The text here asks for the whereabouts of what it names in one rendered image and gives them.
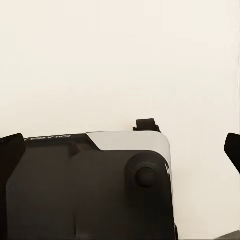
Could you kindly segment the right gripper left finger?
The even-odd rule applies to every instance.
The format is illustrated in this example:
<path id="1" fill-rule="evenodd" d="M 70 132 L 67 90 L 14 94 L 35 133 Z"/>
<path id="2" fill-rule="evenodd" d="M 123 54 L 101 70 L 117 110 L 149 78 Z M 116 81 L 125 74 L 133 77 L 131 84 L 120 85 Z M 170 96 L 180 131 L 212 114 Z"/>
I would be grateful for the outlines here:
<path id="1" fill-rule="evenodd" d="M 26 152 L 21 133 L 0 138 L 0 193 Z"/>

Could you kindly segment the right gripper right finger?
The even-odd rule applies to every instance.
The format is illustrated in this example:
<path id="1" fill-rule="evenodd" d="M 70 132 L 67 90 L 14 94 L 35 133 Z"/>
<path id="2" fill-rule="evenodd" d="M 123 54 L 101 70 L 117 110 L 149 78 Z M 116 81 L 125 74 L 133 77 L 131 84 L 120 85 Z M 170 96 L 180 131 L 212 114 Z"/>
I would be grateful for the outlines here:
<path id="1" fill-rule="evenodd" d="M 229 133 L 227 135 L 224 151 L 240 173 L 240 135 Z"/>

